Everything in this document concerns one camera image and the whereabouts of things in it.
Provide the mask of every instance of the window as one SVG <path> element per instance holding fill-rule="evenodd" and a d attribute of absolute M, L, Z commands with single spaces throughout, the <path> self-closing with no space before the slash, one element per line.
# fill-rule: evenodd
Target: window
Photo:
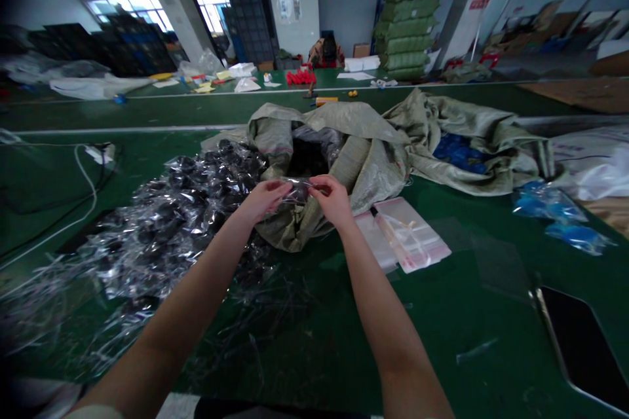
<path fill-rule="evenodd" d="M 229 0 L 197 0 L 197 3 L 201 8 L 201 13 L 208 25 L 208 29 L 212 33 L 222 33 L 223 25 L 221 24 L 219 8 L 230 7 Z"/>
<path fill-rule="evenodd" d="M 197 0 L 203 18 L 212 33 L 222 33 L 221 15 L 219 8 L 230 7 L 229 0 Z M 116 5 L 120 5 L 125 11 L 131 13 L 136 18 L 144 18 L 147 23 L 158 24 L 163 32 L 173 31 L 172 24 L 168 20 L 166 13 L 162 9 L 159 0 L 94 0 L 88 2 L 90 10 L 98 19 L 106 23 L 106 14 L 115 14 Z"/>
<path fill-rule="evenodd" d="M 147 23 L 159 25 L 163 32 L 172 31 L 166 13 L 159 0 L 95 0 L 88 2 L 90 10 L 103 23 L 108 22 L 106 14 L 116 13 L 116 5 L 131 13 L 136 18 L 144 18 Z"/>

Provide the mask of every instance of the black cable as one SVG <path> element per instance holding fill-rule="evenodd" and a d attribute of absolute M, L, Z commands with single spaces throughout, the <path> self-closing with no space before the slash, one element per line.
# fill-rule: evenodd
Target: black cable
<path fill-rule="evenodd" d="M 103 145 L 102 144 L 90 144 L 90 146 L 92 146 L 92 147 L 94 147 L 94 148 L 96 148 L 97 150 L 100 151 L 100 156 L 101 156 L 101 159 L 102 159 L 102 165 L 100 166 L 100 175 L 98 176 L 98 180 L 96 181 L 96 184 L 94 185 L 95 188 L 98 188 L 100 185 L 102 185 L 103 178 L 105 176 L 105 152 L 107 151 L 107 147 L 109 146 L 109 144 L 110 143 L 103 144 Z M 25 216 L 25 215 L 41 213 L 42 211 L 53 210 L 55 208 L 59 208 L 60 206 L 65 206 L 65 205 L 68 205 L 70 203 L 74 203 L 76 201 L 82 201 L 85 198 L 88 198 L 90 196 L 92 196 L 91 192 L 83 194 L 83 195 L 79 195 L 79 196 L 72 196 L 72 197 L 69 197 L 69 198 L 63 198 L 63 199 L 55 201 L 55 202 L 46 203 L 45 205 L 39 206 L 38 208 L 27 209 L 26 211 L 21 211 L 8 198 L 3 198 L 3 200 L 4 200 L 3 203 L 6 205 L 6 207 L 8 209 L 13 211 L 15 214 L 17 214 L 19 216 Z"/>
<path fill-rule="evenodd" d="M 105 188 L 105 186 L 111 181 L 111 178 L 113 177 L 113 175 L 116 173 L 116 170 L 118 169 L 118 164 L 119 161 L 121 159 L 121 157 L 124 154 L 124 146 L 122 146 L 121 144 L 118 144 L 119 146 L 119 153 L 118 153 L 118 157 L 116 158 L 116 163 L 113 167 L 113 169 L 109 172 L 109 174 L 107 175 L 107 177 L 105 178 L 105 180 L 102 182 L 102 185 L 100 187 L 94 187 L 94 189 L 96 190 L 96 193 L 98 193 L 99 191 L 101 191 L 102 189 Z M 104 167 L 104 163 L 105 163 L 105 154 L 102 154 L 103 156 L 103 167 Z M 53 222 L 52 224 L 50 224 L 48 227 L 44 228 L 43 230 L 39 231 L 35 236 L 31 237 L 30 239 L 22 242 L 21 244 L 18 244 L 15 247 L 12 247 L 9 250 L 6 250 L 4 252 L 2 252 L 2 254 L 0 254 L 0 260 L 4 259 L 7 255 L 22 249 L 24 246 L 28 246 L 30 243 L 36 241 L 37 239 L 39 239 L 40 237 L 42 237 L 44 234 L 46 234 L 48 231 L 50 231 L 52 228 L 54 228 L 57 224 L 59 224 L 61 221 L 63 221 L 66 217 L 68 217 L 69 215 L 71 215 L 75 210 L 77 210 L 83 203 L 85 203 L 87 200 L 89 200 L 89 198 L 92 196 L 92 193 L 90 193 L 87 197 L 83 198 L 81 201 L 79 201 L 76 205 L 74 205 L 71 209 L 67 210 L 63 215 L 59 216 L 59 218 L 57 220 L 55 220 L 55 222 Z"/>

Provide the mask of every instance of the person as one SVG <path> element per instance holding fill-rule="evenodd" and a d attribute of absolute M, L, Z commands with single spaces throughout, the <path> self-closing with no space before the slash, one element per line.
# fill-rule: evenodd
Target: person
<path fill-rule="evenodd" d="M 345 67 L 345 54 L 333 33 L 328 33 L 311 47 L 308 62 L 317 69 Z"/>
<path fill-rule="evenodd" d="M 382 385 L 385 417 L 454 417 L 421 339 L 354 221 L 347 190 L 330 175 L 309 193 L 337 229 L 358 315 Z M 74 406 L 68 419 L 153 418 L 212 323 L 256 223 L 277 210 L 291 183 L 266 181 L 227 219 L 207 250 L 161 304 L 138 340 Z"/>

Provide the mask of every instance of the red sign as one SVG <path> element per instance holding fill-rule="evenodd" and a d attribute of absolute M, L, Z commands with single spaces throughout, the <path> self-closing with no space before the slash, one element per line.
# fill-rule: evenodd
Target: red sign
<path fill-rule="evenodd" d="M 489 5 L 489 0 L 472 0 L 470 10 L 484 10 Z"/>

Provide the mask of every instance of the stacked green bags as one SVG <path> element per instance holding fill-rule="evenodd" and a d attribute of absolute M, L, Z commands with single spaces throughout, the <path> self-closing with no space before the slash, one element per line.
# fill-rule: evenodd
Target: stacked green bags
<path fill-rule="evenodd" d="M 389 77 L 416 79 L 423 75 L 432 46 L 430 37 L 437 24 L 433 13 L 439 0 L 385 0 L 380 20 L 373 30 L 380 66 Z"/>

